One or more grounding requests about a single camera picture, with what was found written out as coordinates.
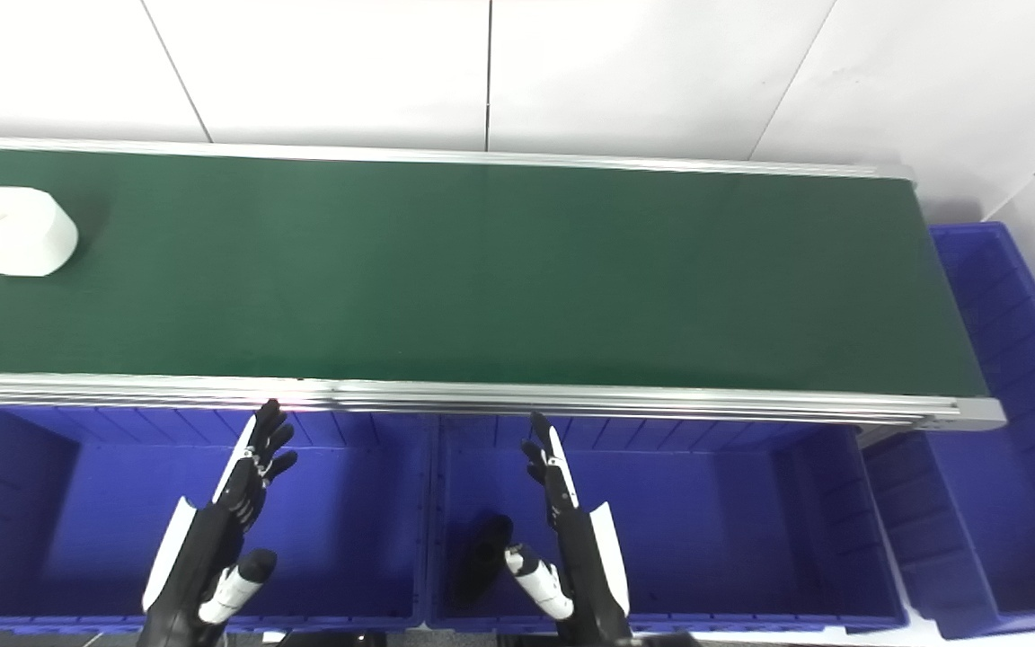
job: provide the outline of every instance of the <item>robotic hand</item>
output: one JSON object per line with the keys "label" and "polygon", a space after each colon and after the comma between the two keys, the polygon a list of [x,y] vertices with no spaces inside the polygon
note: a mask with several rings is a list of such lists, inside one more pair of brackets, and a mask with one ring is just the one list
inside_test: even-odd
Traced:
{"label": "robotic hand", "polygon": [[197,510],[185,497],[178,501],[143,594],[139,647],[212,647],[230,616],[274,572],[270,550],[238,557],[266,489],[298,460],[293,451],[275,458],[293,437],[286,418],[278,402],[263,405],[242,430],[210,503]]}
{"label": "robotic hand", "polygon": [[625,619],[629,587],[610,504],[583,511],[558,431],[540,413],[531,414],[530,422],[541,445],[522,441],[522,451],[529,458],[527,471],[545,488],[550,527],[558,533],[564,569],[518,543],[505,552],[509,572],[558,622],[565,644],[627,642],[632,638]]}

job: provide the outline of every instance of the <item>metal side rail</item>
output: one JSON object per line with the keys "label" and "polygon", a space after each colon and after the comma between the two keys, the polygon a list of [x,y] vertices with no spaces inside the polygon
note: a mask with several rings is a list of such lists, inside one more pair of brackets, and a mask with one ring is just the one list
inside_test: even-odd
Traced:
{"label": "metal side rail", "polygon": [[270,398],[291,410],[514,413],[848,423],[983,431],[1005,422],[993,399],[859,392],[625,385],[95,376],[0,373],[0,405],[184,406],[252,409]]}

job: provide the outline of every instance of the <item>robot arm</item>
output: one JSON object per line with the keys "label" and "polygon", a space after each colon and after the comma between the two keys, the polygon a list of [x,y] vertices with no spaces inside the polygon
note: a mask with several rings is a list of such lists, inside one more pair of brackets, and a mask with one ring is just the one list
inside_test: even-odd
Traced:
{"label": "robot arm", "polygon": [[506,549],[506,565],[518,584],[558,622],[566,644],[602,644],[629,639],[629,591],[617,532],[603,503],[592,513],[580,507],[558,431],[545,415],[530,415],[538,443],[523,441],[527,471],[545,489],[550,526],[558,534],[563,569],[532,549]]}
{"label": "robot arm", "polygon": [[239,555],[266,489],[298,460],[293,451],[275,455],[293,437],[286,418],[276,401],[263,405],[242,430],[210,503],[198,510],[178,501],[143,594],[139,647],[212,647],[274,572],[270,550]]}

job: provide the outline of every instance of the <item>white cylindrical object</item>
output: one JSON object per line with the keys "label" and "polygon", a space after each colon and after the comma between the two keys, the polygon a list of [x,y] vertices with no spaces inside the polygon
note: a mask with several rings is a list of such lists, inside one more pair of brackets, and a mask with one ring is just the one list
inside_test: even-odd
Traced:
{"label": "white cylindrical object", "polygon": [[531,565],[533,564],[526,563],[526,556],[521,555],[520,549],[513,546],[506,549],[506,566],[509,567],[509,572],[513,574],[518,585],[534,599],[534,605],[539,610],[545,611],[545,615],[558,622],[574,615],[574,601],[563,592],[557,566],[541,558],[537,558],[537,565],[533,569],[530,569]]}
{"label": "white cylindrical object", "polygon": [[78,227],[50,194],[0,187],[0,274],[50,274],[78,244]]}

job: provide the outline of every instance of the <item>blue storage bin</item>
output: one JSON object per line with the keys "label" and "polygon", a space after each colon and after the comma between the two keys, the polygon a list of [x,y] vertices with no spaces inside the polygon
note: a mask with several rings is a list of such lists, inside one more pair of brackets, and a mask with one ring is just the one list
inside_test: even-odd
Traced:
{"label": "blue storage bin", "polygon": [[[838,425],[554,419],[582,504],[609,501],[633,630],[886,629],[896,598],[854,432]],[[440,422],[432,627],[525,634],[554,625],[507,574],[469,608],[449,579],[481,521],[558,560],[545,496],[526,474],[525,417]]]}
{"label": "blue storage bin", "polygon": [[933,228],[1003,431],[866,453],[913,606],[945,638],[1035,630],[1035,283],[1001,224]]}
{"label": "blue storage bin", "polygon": [[[0,406],[0,630],[138,630],[178,497],[212,496],[248,411]],[[293,413],[298,466],[246,535],[278,568],[233,630],[420,623],[435,418]]]}

